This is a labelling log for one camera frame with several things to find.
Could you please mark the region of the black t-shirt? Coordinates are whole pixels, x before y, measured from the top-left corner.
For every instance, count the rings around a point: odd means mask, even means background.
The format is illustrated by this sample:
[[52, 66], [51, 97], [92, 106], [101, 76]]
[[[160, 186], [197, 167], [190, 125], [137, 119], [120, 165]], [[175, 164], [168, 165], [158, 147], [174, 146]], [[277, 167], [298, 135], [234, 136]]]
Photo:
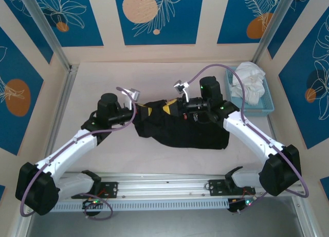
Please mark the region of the black t-shirt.
[[168, 115], [162, 109], [166, 100], [138, 105], [152, 108], [149, 117], [133, 121], [142, 138], [153, 138], [173, 148], [221, 150], [228, 146], [229, 132], [210, 122], [205, 114]]

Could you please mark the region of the light blue plastic basket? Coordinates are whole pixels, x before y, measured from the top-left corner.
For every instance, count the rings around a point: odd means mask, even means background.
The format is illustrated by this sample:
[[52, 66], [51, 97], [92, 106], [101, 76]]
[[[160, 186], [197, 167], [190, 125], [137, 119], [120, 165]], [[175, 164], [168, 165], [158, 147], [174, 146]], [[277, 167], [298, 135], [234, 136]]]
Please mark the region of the light blue plastic basket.
[[[241, 97], [233, 97], [231, 95], [231, 84], [232, 84], [233, 73], [226, 69], [225, 76], [225, 89], [226, 89], [226, 99], [231, 101], [234, 105], [241, 108], [242, 107], [242, 98]], [[257, 105], [249, 105], [245, 103], [244, 106], [244, 115], [247, 117], [266, 117], [268, 114], [275, 110], [272, 97], [270, 94], [270, 90], [267, 84], [266, 79], [263, 80], [263, 86], [265, 89], [264, 95], [259, 99]]]

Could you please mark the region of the white crumpled cloth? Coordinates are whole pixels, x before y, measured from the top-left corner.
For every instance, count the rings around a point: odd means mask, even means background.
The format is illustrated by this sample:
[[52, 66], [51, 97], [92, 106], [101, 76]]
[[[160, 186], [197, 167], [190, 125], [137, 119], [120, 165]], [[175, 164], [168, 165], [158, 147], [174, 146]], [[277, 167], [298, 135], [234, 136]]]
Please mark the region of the white crumpled cloth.
[[252, 62], [243, 62], [235, 70], [241, 80], [245, 91], [245, 102], [256, 106], [264, 95], [263, 80], [265, 72]]

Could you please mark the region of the small circuit board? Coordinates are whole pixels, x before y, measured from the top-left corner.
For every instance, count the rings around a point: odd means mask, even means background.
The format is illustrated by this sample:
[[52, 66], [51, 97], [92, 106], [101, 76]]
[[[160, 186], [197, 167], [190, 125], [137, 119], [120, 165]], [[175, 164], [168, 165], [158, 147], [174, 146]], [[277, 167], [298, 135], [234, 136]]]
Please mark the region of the small circuit board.
[[256, 197], [251, 198], [232, 198], [228, 199], [229, 208], [228, 211], [231, 213], [240, 213], [247, 209], [256, 200]]
[[94, 209], [103, 209], [104, 203], [99, 199], [87, 199], [82, 203], [82, 209], [85, 210], [94, 210]]

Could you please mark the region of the wide aluminium mounting rail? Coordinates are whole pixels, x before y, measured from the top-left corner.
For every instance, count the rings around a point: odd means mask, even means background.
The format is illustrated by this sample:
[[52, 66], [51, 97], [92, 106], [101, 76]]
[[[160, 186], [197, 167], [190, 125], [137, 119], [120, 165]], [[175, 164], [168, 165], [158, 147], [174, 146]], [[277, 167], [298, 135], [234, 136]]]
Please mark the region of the wide aluminium mounting rail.
[[117, 200], [209, 199], [205, 184], [223, 175], [97, 173], [104, 182], [117, 182]]

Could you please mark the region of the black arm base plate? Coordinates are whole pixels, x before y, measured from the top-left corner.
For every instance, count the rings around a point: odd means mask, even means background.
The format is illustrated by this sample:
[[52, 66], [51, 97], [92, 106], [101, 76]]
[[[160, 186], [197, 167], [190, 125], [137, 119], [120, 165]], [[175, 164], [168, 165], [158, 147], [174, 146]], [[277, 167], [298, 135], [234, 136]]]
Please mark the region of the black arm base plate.
[[101, 182], [100, 189], [97, 192], [97, 196], [103, 199], [117, 198], [118, 183], [117, 182]]
[[211, 196], [242, 196], [255, 195], [252, 187], [238, 187], [234, 182], [227, 179], [213, 179], [208, 181]]

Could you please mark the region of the aluminium frame post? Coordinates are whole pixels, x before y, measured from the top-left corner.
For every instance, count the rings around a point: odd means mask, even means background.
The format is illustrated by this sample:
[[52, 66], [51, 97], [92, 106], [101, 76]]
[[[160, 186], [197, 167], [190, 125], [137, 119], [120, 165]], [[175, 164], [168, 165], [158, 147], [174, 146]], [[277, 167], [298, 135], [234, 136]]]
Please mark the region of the aluminium frame post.
[[262, 58], [263, 53], [267, 50], [269, 43], [271, 42], [273, 36], [278, 30], [283, 18], [285, 17], [291, 3], [293, 0], [280, 0], [278, 6], [266, 28], [258, 47], [252, 57], [252, 63], [258, 64]]
[[22, 0], [22, 2], [24, 3], [26, 9], [28, 10], [34, 22], [38, 26], [39, 31], [42, 33], [48, 45], [51, 47], [52, 51], [57, 56], [63, 68], [67, 72], [70, 72], [71, 64], [36, 0]]

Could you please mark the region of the aluminium frame leg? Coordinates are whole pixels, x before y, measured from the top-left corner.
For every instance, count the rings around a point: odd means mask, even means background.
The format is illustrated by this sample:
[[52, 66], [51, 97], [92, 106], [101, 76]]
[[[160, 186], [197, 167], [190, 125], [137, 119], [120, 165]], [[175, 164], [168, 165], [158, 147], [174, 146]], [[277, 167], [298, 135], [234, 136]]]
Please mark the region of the aluminium frame leg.
[[26, 237], [32, 217], [19, 216], [13, 223], [8, 237]]
[[293, 196], [292, 200], [303, 237], [318, 237], [314, 227], [313, 217], [306, 205], [306, 200], [297, 196]]

